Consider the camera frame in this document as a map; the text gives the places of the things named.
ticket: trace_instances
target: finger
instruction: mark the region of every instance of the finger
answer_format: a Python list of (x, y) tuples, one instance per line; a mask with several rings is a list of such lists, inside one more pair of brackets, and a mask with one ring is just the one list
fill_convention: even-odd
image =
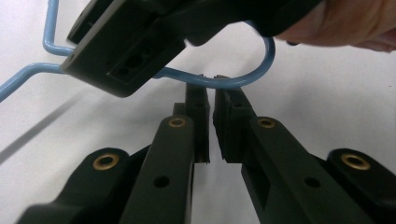
[(375, 41), (396, 47), (396, 29), (385, 32), (374, 39)]
[(381, 43), (381, 42), (376, 42), (374, 40), (369, 40), (369, 41), (365, 41), (356, 45), (353, 45), (354, 47), (358, 47), (361, 49), (372, 49), (375, 51), (382, 51), (382, 52), (388, 52), (391, 53), (392, 51), (396, 50), (396, 47), (389, 45), (389, 44), (385, 44), (385, 43)]
[(394, 0), (327, 0), (279, 37), (320, 46), (358, 45), (396, 27)]

